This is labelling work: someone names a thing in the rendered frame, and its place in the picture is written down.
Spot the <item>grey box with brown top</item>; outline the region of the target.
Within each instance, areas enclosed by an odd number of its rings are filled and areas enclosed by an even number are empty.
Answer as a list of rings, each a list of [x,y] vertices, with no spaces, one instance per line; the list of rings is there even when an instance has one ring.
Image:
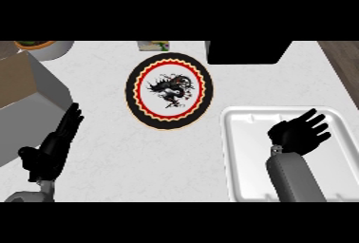
[[[66,85],[14,41],[0,41],[0,167],[36,147],[72,104]]]

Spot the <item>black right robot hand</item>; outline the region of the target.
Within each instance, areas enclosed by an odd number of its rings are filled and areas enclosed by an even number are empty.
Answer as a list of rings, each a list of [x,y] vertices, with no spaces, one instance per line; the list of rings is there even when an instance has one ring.
[[[326,131],[324,115],[311,108],[301,116],[289,121],[276,123],[267,131],[273,145],[282,146],[283,153],[308,154],[330,138]]]

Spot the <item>dragon print plate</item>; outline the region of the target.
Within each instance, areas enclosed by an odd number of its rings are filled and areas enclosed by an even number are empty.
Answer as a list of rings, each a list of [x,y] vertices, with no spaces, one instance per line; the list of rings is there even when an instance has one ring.
[[[141,124],[156,130],[181,129],[209,107],[212,81],[206,68],[177,52],[150,56],[128,74],[123,97]]]

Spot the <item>small green patterned box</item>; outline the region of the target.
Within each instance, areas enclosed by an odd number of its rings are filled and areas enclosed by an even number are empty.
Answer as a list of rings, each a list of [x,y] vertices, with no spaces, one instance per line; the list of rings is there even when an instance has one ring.
[[[169,42],[168,41],[138,41],[137,47],[140,51],[168,51]]]

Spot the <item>brown wooden panel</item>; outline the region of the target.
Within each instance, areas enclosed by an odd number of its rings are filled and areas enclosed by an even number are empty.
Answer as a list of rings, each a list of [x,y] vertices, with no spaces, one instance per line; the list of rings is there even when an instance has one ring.
[[[317,44],[359,109],[359,41],[318,41]]]

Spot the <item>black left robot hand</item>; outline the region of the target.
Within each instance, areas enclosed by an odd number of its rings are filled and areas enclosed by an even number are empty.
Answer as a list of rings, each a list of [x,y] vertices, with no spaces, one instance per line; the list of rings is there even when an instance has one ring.
[[[57,128],[45,136],[39,148],[29,146],[19,148],[17,155],[22,160],[22,168],[29,172],[29,182],[54,181],[60,175],[67,159],[69,145],[82,119],[78,103],[72,103]]]

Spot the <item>black appliance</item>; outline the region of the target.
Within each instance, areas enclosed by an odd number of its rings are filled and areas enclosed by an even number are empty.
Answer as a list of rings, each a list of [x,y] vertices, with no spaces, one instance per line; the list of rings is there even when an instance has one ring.
[[[205,41],[211,65],[273,65],[290,41]]]

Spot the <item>white pot with orange rim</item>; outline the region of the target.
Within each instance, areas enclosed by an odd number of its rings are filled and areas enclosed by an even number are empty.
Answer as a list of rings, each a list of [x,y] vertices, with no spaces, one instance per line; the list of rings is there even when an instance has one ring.
[[[27,51],[38,61],[50,61],[61,57],[72,47],[73,41],[45,41],[32,46],[13,42],[22,51]]]

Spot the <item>white tray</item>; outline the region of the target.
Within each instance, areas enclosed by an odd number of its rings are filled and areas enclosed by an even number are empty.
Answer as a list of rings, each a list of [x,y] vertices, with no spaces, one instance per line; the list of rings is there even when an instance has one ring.
[[[296,118],[307,106],[230,106],[220,116],[228,198],[236,202],[274,202],[277,195],[264,163],[270,156],[270,127]],[[330,138],[304,156],[329,202],[359,202],[359,141],[339,112],[317,108]]]

